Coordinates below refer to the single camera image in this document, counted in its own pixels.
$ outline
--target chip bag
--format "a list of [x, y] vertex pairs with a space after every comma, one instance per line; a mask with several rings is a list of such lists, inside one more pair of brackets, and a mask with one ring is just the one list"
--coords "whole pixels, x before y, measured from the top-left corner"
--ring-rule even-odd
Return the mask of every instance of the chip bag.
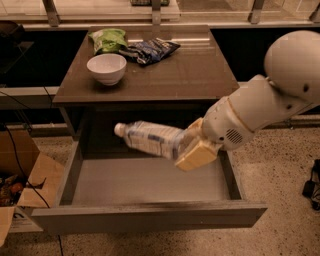
[[94, 42], [94, 55], [102, 53], [118, 53], [122, 46], [127, 47], [124, 39], [126, 32], [122, 29], [107, 28], [89, 33]]

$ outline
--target floor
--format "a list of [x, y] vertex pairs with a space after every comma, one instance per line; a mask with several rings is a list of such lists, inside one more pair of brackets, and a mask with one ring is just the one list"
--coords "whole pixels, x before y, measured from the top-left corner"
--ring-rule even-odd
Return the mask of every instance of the floor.
[[[70, 137], [34, 138], [39, 149], [64, 164]], [[234, 163], [250, 201], [268, 210], [252, 228], [61, 236], [64, 255], [319, 255], [320, 212], [301, 195], [320, 128], [259, 131], [234, 151]], [[60, 255], [58, 238], [46, 233], [9, 234], [0, 255]]]

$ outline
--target drawer front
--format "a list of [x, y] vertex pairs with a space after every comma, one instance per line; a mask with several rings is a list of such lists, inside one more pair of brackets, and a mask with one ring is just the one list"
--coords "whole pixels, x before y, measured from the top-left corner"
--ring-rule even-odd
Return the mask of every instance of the drawer front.
[[264, 203], [160, 203], [116, 208], [36, 209], [33, 218], [51, 234], [144, 232], [252, 227]]

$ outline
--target snack bag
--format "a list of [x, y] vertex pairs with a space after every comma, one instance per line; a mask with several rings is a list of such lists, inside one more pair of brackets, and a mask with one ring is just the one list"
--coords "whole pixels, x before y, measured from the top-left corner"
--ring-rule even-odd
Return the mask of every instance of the snack bag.
[[94, 55], [102, 53], [118, 53], [121, 47], [127, 47], [124, 39], [126, 32], [122, 29], [107, 28], [91, 32], [89, 37], [94, 42]]
[[155, 38], [149, 41], [131, 44], [126, 49], [120, 49], [123, 56], [132, 58], [139, 64], [156, 63], [169, 56], [180, 47], [180, 44]]

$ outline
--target white bowl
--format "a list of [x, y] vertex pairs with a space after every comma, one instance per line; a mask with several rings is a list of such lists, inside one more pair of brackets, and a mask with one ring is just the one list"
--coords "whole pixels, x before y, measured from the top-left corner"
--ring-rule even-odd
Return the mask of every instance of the white bowl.
[[92, 77], [104, 85], [117, 84], [126, 71], [126, 59], [115, 53], [106, 53], [91, 58], [87, 63]]

